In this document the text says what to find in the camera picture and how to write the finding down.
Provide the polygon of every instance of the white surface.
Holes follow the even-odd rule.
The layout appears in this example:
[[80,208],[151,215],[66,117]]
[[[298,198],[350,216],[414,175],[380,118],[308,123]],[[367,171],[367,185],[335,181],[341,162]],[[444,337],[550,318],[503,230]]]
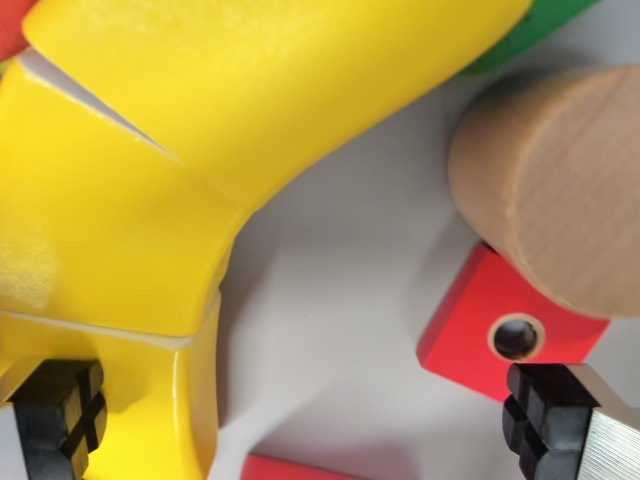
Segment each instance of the white surface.
[[[639,20],[639,0],[604,0],[509,70],[640,61]],[[447,143],[469,99],[505,73],[450,81],[303,174],[241,233],[223,285],[211,478],[238,478],[249,451],[370,480],[522,478],[500,405],[414,353],[476,241],[448,196]],[[640,322],[618,322],[590,358],[638,405],[639,339]]]
[[29,480],[13,406],[0,402],[0,480]]

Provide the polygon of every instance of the red block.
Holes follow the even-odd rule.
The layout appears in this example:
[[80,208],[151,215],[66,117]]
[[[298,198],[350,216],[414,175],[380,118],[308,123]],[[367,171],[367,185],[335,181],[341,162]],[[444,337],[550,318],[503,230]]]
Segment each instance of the red block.
[[339,473],[297,465],[275,458],[250,455],[240,480],[358,480]]
[[542,326],[537,349],[519,362],[581,363],[609,326],[608,320],[551,302],[500,255],[478,245],[420,341],[420,364],[503,402],[509,396],[507,369],[514,360],[498,354],[493,334],[500,319],[509,318],[531,319],[533,325]]
[[29,42],[22,34],[22,19],[37,0],[0,0],[0,62],[17,55]]

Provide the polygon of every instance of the beige cylinder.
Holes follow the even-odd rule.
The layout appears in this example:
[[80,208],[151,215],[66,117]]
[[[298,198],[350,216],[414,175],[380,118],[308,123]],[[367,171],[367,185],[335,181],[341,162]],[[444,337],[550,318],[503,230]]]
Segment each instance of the beige cylinder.
[[455,202],[541,293],[640,315],[640,67],[511,80],[453,141]]

